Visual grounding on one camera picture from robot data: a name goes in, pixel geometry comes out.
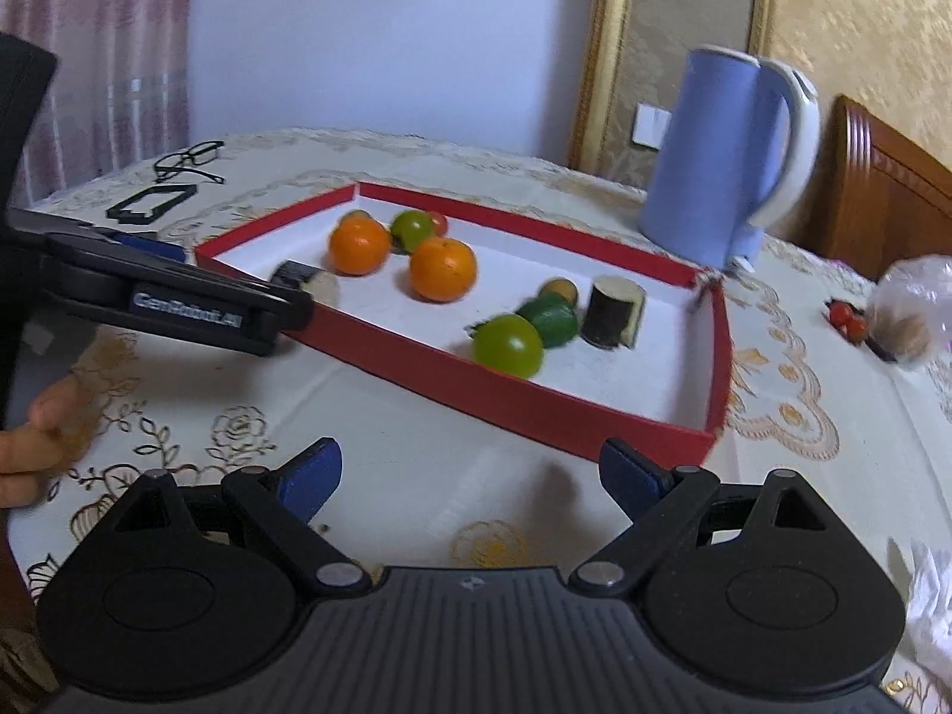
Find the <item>kettle handle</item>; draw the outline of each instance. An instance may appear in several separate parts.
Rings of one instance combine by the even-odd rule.
[[[777,184],[747,219],[765,227],[782,218],[798,202],[810,179],[820,148],[820,104],[817,89],[803,73],[775,59],[760,59],[760,66],[782,80],[779,92],[790,111],[790,137]]]

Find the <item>gold trim molding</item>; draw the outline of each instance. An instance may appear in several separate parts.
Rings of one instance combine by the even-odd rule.
[[[615,85],[622,62],[631,0],[594,0],[582,88],[579,92],[569,168],[597,174],[605,146],[608,121],[615,102]],[[747,50],[768,54],[777,0],[754,0]]]

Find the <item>wallpaper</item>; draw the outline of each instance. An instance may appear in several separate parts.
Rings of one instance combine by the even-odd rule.
[[[849,95],[952,168],[952,0],[779,0],[771,53],[816,83],[825,115]],[[803,240],[816,181],[774,232]]]
[[[598,175],[646,187],[657,152],[631,142],[638,102],[671,109],[689,48],[746,50],[753,0],[631,0]]]

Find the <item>curtain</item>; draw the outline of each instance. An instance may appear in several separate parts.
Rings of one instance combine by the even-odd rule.
[[[189,0],[0,0],[0,31],[59,56],[14,205],[187,144]]]

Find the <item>floral tablecloth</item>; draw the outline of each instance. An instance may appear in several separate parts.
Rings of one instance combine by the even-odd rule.
[[[186,248],[356,180],[414,187],[544,218],[639,248],[637,190],[544,161],[370,132],[289,129],[232,137],[211,170],[225,185],[165,215]],[[151,183],[149,164],[52,197],[43,210],[111,224],[105,209]],[[887,367],[825,323],[830,297],[870,283],[779,240],[756,273],[727,281],[734,340],[728,428],[706,466],[758,484],[792,467],[811,481],[906,593],[909,543],[952,548],[952,362]],[[570,570],[627,525],[590,462],[525,441],[295,343],[257,359],[103,327],[79,363],[94,395],[73,427],[92,448],[11,517],[11,547],[38,596],[75,544],[142,471],[216,481],[278,465],[318,436],[346,454],[313,525],[371,570],[529,565]],[[914,711],[949,711],[901,646],[884,684]]]

